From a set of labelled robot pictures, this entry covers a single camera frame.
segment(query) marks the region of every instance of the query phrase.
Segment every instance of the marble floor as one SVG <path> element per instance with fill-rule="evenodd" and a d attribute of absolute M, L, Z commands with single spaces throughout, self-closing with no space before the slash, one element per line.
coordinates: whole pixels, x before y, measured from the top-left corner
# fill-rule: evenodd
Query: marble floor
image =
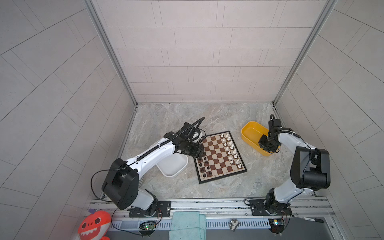
<path fill-rule="evenodd" d="M 201 117 L 207 135 L 230 130 L 248 172 L 199 184 L 193 159 L 176 177 L 168 178 L 157 167 L 144 175 L 142 188 L 158 198 L 208 198 L 265 196 L 289 177 L 293 154 L 282 146 L 277 154 L 264 157 L 241 139 L 241 128 L 249 121 L 268 127 L 273 106 L 254 104 L 144 104 L 139 105 L 122 159 L 142 153 L 169 131 Z"/>

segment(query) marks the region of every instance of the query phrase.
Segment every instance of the yellow plastic container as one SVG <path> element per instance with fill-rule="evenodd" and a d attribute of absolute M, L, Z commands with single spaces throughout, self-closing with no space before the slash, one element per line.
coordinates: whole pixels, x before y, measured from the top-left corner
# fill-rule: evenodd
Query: yellow plastic container
<path fill-rule="evenodd" d="M 241 129 L 241 138 L 244 140 L 244 142 L 251 145 L 251 147 L 256 149 L 262 155 L 268 157 L 272 153 L 269 153 L 259 147 L 259 140 L 263 135 L 268 136 L 268 129 L 255 121 L 248 122 Z"/>

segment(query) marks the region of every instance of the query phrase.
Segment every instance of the red stuffed toy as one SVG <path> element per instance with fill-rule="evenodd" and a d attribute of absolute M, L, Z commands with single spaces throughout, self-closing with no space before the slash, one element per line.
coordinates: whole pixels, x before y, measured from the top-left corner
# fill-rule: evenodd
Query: red stuffed toy
<path fill-rule="evenodd" d="M 111 215 L 105 211 L 96 211 L 81 223 L 77 233 L 80 240 L 109 240 L 104 237 L 111 226 Z"/>

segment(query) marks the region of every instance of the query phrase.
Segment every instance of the cable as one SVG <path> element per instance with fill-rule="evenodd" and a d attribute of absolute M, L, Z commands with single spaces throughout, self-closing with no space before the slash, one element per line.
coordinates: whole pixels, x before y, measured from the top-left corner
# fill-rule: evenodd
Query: cable
<path fill-rule="evenodd" d="M 117 209 L 118 209 L 118 207 L 115 209 L 115 211 L 113 211 L 113 214 L 112 214 L 111 218 L 113 218 L 113 215 L 115 214 Z M 115 227 L 115 225 L 113 225 L 112 221 L 111 221 L 111 225 L 112 225 L 112 227 L 114 227 L 117 230 L 120 230 L 120 231 L 123 231 L 123 232 L 129 232 L 129 233 L 131 233 L 133 235 L 137 235 L 137 236 L 142 236 L 141 234 L 137 234 L 137 233 L 133 233 L 133 232 L 130 232 L 130 231 L 127 231 L 127 230 L 119 229 L 119 228 Z"/>
<path fill-rule="evenodd" d="M 91 177 L 91 190 L 92 190 L 93 195 L 94 195 L 98 200 L 101 200 L 101 201 L 104 201 L 104 202 L 112 202 L 112 201 L 107 201 L 107 200 L 101 199 L 101 198 L 99 198 L 98 196 L 96 196 L 96 193 L 94 192 L 93 187 L 92 187 L 92 180 L 93 180 L 93 177 L 94 177 L 96 174 L 98 174 L 99 172 L 122 170 L 122 169 L 125 169 L 125 168 L 131 166 L 131 165 L 134 164 L 134 163 L 135 163 L 135 162 L 133 162 L 133 163 L 131 163 L 130 165 L 127 165 L 127 166 L 125 166 L 125 167 L 118 168 L 118 169 L 105 169 L 105 170 L 100 170 L 100 171 L 97 171 L 95 174 L 93 174 L 93 176 Z"/>

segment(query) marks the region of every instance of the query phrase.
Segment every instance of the green towel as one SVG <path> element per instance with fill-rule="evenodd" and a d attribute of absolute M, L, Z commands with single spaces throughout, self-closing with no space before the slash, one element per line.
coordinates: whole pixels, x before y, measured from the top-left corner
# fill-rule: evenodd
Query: green towel
<path fill-rule="evenodd" d="M 172 217 L 169 240 L 205 240 L 207 223 L 199 212 L 176 212 Z"/>

